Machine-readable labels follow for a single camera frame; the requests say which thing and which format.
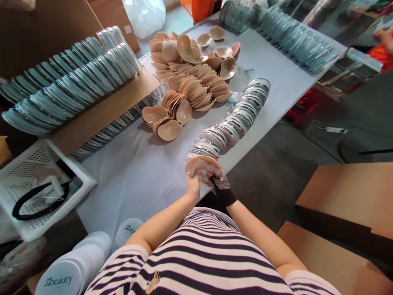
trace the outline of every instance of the striped shirt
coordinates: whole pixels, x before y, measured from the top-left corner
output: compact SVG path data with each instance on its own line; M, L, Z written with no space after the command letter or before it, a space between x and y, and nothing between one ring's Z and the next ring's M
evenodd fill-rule
M285 280L228 216L194 208L149 256L127 245L104 264L85 294L338 295L324 279L301 270Z

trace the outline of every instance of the mesh glove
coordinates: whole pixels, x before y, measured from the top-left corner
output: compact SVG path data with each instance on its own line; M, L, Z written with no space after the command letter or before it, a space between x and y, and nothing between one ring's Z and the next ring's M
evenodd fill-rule
M236 202L237 199L230 190L230 184L226 176L224 176L223 180L219 180L217 177L212 176L210 180L213 183L216 195L223 206L228 207Z

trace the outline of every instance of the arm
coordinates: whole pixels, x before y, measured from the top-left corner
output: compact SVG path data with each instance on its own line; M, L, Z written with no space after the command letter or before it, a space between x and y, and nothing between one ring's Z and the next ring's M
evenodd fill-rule
M269 257L284 279L292 270L307 270L295 253L240 201L229 205L227 210L241 233L252 240Z
M187 176L187 193L168 208L145 222L126 242L126 245L141 245L150 255L171 233L173 233L198 203L199 178Z

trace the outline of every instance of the white tablecloth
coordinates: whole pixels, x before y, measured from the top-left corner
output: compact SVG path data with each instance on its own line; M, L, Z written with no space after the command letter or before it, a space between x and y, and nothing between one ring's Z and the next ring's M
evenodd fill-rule
M200 34L208 32L215 23L214 20L206 21L191 28L187 34L196 39ZM219 163L225 173L335 62L332 61L325 71L312 77L250 29L241 36L226 32L223 42L212 42L207 50L231 46L235 42L241 42L241 53L238 59L239 71L229 84L232 91L240 91L248 81L244 74L247 69L254 69L256 77L268 79L271 90L265 106L245 137L220 156ZM335 44L345 51L345 47ZM141 58L141 62L154 72L149 54ZM140 118L107 146L86 159L84 167L98 181L97 186L77 207L87 232L101 230L114 238L119 225L126 219L139 218L145 222L181 197L186 192L184 159L188 150L202 130L208 125L214 125L228 110L228 106L221 105L213 106L207 113L193 112L193 119L183 127L178 138L169 143L156 137ZM201 191L201 195L205 195L209 189L204 186Z

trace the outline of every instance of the cardboard box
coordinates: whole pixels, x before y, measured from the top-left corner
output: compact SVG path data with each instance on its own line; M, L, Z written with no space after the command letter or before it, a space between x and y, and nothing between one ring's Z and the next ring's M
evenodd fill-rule
M393 239L393 163L319 166L296 205Z
M367 259L288 221L277 234L310 272L330 282L342 295L393 294L393 282Z
M125 33L127 15L121 0L97 0L92 5L98 17L86 0L38 0L33 11L0 8L4 41L0 46L0 76L10 79L21 75L74 43L97 37L96 32L103 27L118 25ZM133 32L124 36L134 52L138 51Z
M71 155L160 85L161 82L143 68L140 74L121 89L55 130L51 134L52 140L66 156Z
M140 50L122 0L88 0L102 27L118 26L134 52Z

